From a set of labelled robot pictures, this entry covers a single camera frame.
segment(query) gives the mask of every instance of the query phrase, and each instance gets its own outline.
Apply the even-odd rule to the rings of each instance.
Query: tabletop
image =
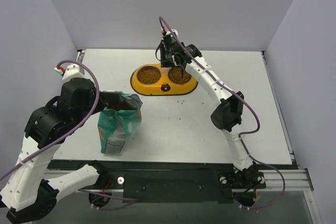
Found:
[[[291,164],[287,142],[260,52],[202,51],[215,73],[259,116],[261,128],[244,141],[251,154],[269,164]],[[157,63],[154,50],[87,49],[83,63],[96,75],[100,90],[134,93],[132,73],[141,65]],[[215,110],[198,86],[192,93],[174,96],[140,95],[142,124],[122,156],[100,153],[98,117],[68,137],[54,159],[131,162],[232,163],[223,133],[211,122]],[[244,107],[241,125],[233,133],[253,130],[256,121]]]

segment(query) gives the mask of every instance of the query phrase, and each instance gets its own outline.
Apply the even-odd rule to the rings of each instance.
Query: gray wall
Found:
[[[156,48],[158,16],[201,49],[264,50],[293,0],[52,0],[76,45]]]
[[[308,167],[323,223],[336,211],[336,0],[294,0],[266,50],[297,160]]]
[[[59,93],[53,68],[76,49],[50,0],[0,0],[0,174],[15,165],[32,111]],[[5,210],[0,223],[9,223]]]

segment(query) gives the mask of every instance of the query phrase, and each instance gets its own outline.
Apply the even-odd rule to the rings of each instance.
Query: teal bag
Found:
[[[114,102],[100,112],[98,132],[101,153],[120,156],[141,124],[142,102],[137,94],[105,91]]]

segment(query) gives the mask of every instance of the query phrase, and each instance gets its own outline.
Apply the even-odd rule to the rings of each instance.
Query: purple cable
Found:
[[[89,113],[83,118],[82,121],[80,121],[79,124],[77,124],[72,130],[70,130],[68,133],[64,134],[63,136],[59,137],[58,139],[56,139],[55,141],[53,141],[52,143],[48,144],[47,146],[39,149],[38,151],[36,151],[35,153],[29,155],[28,157],[26,157],[24,160],[22,160],[22,163],[26,163],[29,160],[32,160],[34,157],[36,157],[37,155],[39,155],[40,153],[46,151],[47,149],[53,147],[54,145],[62,142],[65,138],[67,138],[68,136],[70,136],[72,133],[74,133],[77,129],[79,129],[80,127],[82,127],[84,125],[84,123],[87,121],[87,119],[93,114],[97,104],[98,104],[98,100],[99,100],[99,85],[98,85],[98,81],[97,78],[94,76],[94,74],[91,72],[91,70],[86,67],[84,64],[77,62],[75,60],[62,60],[60,61],[56,67],[59,69],[59,67],[64,64],[64,63],[73,63],[73,64],[77,64],[79,66],[81,66],[82,68],[84,68],[92,77],[93,82],[95,83],[96,86],[96,97],[94,99],[94,103],[92,105],[92,108],[90,109]],[[16,170],[18,170],[20,167],[22,167],[21,163],[18,163],[16,166],[14,166],[12,169],[10,169],[6,174],[4,174],[1,178],[0,181],[3,180],[4,178],[6,178],[8,175],[12,174],[13,172],[15,172]]]
[[[168,30],[170,31],[170,33],[173,35],[173,37],[175,38],[176,42],[179,44],[179,46],[184,50],[184,52],[201,68],[201,69],[205,69],[205,67],[199,63],[190,53],[188,50],[186,50],[186,48],[183,46],[183,44],[180,42],[180,40],[178,39],[178,37],[176,36],[175,33],[173,33],[173,30],[170,28],[170,26],[167,24],[167,22],[163,19],[163,17],[159,17],[159,21],[160,21],[160,25],[161,25],[161,28],[164,29],[164,26],[163,24],[168,28]],[[242,135],[247,135],[247,134],[253,134],[253,133],[256,133],[260,130],[260,120],[256,114],[256,112],[252,109],[252,107],[244,100],[242,99],[239,95],[237,95],[234,91],[228,89],[227,87],[225,87],[223,84],[221,84],[220,82],[217,81],[217,79],[213,76],[213,74],[211,72],[209,72],[208,70],[205,71],[221,88],[225,89],[226,91],[230,92],[232,95],[234,95],[237,99],[239,99],[250,111],[251,113],[253,114],[253,116],[255,117],[256,119],[256,122],[257,122],[257,128],[255,130],[252,130],[252,131],[244,131],[244,132],[240,132],[238,134],[238,137],[247,153],[247,155],[249,155],[249,157],[256,163],[260,164],[260,165],[265,165],[273,170],[275,170],[280,176],[281,176],[281,179],[282,179],[282,183],[283,183],[283,188],[282,188],[282,192],[280,194],[280,196],[278,198],[276,198],[274,201],[272,201],[271,203],[268,203],[268,204],[265,204],[265,205],[262,205],[262,206],[259,206],[259,207],[250,207],[249,209],[254,209],[254,208],[264,208],[264,207],[268,207],[270,205],[273,205],[275,202],[277,202],[279,199],[281,199],[285,193],[285,188],[286,188],[286,183],[285,183],[285,178],[283,177],[283,174],[281,173],[281,171],[279,171],[278,169],[276,169],[274,166],[271,166],[269,164],[265,164],[259,160],[256,160],[254,157],[251,156],[249,150],[247,149],[247,146],[245,145],[243,139],[242,139]]]
[[[106,195],[106,194],[101,194],[101,193],[97,193],[95,191],[89,191],[89,190],[84,190],[84,189],[80,189],[79,191],[82,191],[84,193],[89,193],[89,194],[95,194],[95,195],[98,195],[98,196],[101,196],[99,198],[96,198],[94,199],[91,204],[94,204],[98,199],[101,199],[101,198],[104,198],[104,197],[107,197],[107,198],[111,198],[111,199],[119,199],[119,200],[129,200],[131,201],[130,203],[127,203],[125,205],[122,205],[122,206],[119,206],[119,207],[111,207],[111,208],[98,208],[96,206],[96,208],[98,210],[102,210],[102,211],[113,211],[113,210],[119,210],[119,209],[122,209],[124,207],[128,207],[130,206],[131,204],[134,204],[136,203],[138,200],[137,199],[130,199],[130,198],[122,198],[122,197],[118,197],[118,196],[111,196],[111,195]]]

